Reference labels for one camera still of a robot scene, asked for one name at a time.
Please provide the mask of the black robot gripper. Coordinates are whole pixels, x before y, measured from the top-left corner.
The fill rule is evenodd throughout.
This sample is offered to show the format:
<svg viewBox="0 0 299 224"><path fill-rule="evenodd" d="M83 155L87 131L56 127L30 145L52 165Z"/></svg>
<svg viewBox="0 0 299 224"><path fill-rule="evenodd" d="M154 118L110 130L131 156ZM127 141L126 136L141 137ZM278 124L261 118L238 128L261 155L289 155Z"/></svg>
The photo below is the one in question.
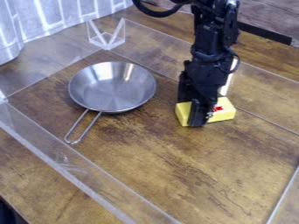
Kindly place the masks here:
<svg viewBox="0 0 299 224"><path fill-rule="evenodd" d="M226 85L238 56L223 44L223 30L215 23L199 24L191 46L191 60L185 62L185 73L179 77L178 102L191 101L189 125L202 127L213 117L219 89Z"/></svg>

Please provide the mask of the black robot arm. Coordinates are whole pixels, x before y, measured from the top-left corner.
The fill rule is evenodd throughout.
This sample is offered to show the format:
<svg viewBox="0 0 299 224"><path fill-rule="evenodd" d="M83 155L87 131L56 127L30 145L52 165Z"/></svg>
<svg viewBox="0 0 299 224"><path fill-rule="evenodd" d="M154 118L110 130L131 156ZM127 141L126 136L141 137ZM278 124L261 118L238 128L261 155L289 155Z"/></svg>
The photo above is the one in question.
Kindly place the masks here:
<svg viewBox="0 0 299 224"><path fill-rule="evenodd" d="M239 38L239 0L170 0L175 6L166 11L149 9L142 0L135 7L154 18L170 17L186 4L194 15L195 42L191 60L183 62L179 76L178 102L191 104L187 125L202 127L213 117L219 89L239 68L241 58L231 49Z"/></svg>

